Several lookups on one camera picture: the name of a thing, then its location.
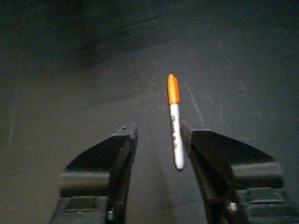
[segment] marker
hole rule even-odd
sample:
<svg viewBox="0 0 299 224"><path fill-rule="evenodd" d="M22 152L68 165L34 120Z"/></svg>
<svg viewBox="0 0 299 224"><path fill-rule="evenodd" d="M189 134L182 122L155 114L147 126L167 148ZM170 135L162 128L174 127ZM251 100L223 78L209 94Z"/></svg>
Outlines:
<svg viewBox="0 0 299 224"><path fill-rule="evenodd" d="M183 168L183 139L181 132L181 93L179 83L177 77L169 75L169 100L171 108L171 120L173 120L173 149L174 149L174 160L178 169Z"/></svg>

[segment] black surface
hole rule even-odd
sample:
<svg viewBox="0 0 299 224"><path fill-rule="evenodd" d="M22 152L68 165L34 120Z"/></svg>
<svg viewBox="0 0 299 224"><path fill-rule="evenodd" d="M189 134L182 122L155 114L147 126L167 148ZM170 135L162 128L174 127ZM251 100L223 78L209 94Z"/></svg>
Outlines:
<svg viewBox="0 0 299 224"><path fill-rule="evenodd" d="M64 166L131 122L127 223L205 223L169 73L182 119L269 153L299 206L297 1L2 1L0 19L2 223L48 223Z"/></svg>

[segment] orange marker cap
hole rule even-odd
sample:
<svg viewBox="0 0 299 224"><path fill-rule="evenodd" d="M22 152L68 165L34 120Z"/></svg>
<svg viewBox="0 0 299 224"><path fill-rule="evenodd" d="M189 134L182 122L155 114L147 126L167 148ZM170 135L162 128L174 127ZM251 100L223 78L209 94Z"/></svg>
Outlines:
<svg viewBox="0 0 299 224"><path fill-rule="evenodd" d="M177 104L181 103L178 79L173 73L170 73L169 75L169 99L170 99L170 105L173 105L174 103Z"/></svg>

